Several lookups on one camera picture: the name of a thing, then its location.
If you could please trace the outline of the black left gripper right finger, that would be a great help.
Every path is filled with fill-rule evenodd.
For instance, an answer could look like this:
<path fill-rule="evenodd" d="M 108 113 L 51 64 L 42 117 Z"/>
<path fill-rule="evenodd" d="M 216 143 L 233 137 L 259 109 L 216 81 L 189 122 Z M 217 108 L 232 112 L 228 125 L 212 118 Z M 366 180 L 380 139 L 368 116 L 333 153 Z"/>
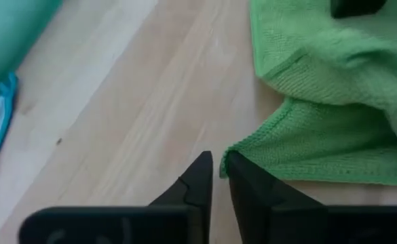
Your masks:
<path fill-rule="evenodd" d="M 324 205 L 236 151 L 227 175 L 243 243 L 397 243 L 397 206 Z"/>

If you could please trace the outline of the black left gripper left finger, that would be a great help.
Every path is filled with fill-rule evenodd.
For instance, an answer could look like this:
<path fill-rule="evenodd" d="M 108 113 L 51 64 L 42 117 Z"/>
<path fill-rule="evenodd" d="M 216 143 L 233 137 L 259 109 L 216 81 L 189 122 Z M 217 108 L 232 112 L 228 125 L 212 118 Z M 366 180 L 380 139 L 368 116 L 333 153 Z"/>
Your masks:
<path fill-rule="evenodd" d="M 18 242 L 207 243 L 212 180 L 212 154 L 204 151 L 147 206 L 47 207 L 24 220 Z"/>

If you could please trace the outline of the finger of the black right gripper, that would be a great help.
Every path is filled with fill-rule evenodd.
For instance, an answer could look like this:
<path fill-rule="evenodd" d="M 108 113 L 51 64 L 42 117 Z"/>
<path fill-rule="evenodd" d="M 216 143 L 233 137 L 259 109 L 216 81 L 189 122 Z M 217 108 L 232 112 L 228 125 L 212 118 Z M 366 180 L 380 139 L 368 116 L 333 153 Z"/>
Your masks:
<path fill-rule="evenodd" d="M 330 12 L 333 18 L 349 18 L 376 14 L 386 0 L 331 0 Z"/>

